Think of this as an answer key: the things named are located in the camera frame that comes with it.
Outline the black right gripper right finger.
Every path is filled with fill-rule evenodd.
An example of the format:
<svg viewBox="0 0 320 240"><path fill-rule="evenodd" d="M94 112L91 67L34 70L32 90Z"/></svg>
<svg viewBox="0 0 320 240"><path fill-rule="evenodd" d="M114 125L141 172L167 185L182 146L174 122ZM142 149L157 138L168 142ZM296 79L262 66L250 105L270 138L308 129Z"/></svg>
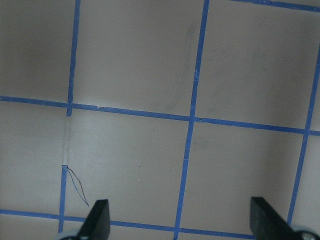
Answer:
<svg viewBox="0 0 320 240"><path fill-rule="evenodd" d="M256 240L302 240L263 197L250 198L250 229Z"/></svg>

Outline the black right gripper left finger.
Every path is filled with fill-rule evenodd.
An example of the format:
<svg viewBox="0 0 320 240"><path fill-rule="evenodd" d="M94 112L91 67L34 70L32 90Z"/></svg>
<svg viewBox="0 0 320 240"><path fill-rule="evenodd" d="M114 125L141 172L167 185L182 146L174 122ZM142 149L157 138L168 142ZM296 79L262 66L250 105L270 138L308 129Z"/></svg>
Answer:
<svg viewBox="0 0 320 240"><path fill-rule="evenodd" d="M110 236L110 208L107 199L97 200L77 232L76 240L107 240Z"/></svg>

